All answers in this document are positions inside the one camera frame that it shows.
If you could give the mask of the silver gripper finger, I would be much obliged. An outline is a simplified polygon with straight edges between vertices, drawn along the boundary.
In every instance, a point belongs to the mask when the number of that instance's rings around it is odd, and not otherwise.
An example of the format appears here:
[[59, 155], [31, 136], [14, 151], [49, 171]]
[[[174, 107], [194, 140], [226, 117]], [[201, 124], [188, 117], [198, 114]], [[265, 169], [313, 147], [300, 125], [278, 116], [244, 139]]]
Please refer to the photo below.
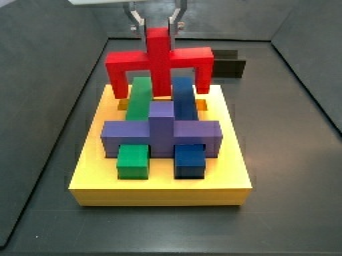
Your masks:
[[176, 35], [178, 31], [185, 27], [182, 23], [182, 17], [188, 10], [188, 0], [176, 0], [176, 10], [173, 15], [169, 17], [169, 36], [170, 36], [170, 47], [176, 48]]
[[123, 8], [125, 13], [133, 23], [131, 31], [135, 32], [141, 38], [142, 49], [146, 49], [146, 20], [137, 10], [137, 3], [134, 1], [129, 1], [123, 4]]

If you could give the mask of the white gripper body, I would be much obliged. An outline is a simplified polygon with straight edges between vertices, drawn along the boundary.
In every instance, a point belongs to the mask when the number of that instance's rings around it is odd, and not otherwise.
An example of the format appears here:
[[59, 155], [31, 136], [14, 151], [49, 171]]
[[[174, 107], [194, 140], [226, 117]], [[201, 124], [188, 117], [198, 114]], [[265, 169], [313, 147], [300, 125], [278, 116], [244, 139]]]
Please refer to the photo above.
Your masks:
[[69, 0], [73, 5], [98, 5], [110, 3], [126, 3], [133, 1], [148, 1], [148, 0]]

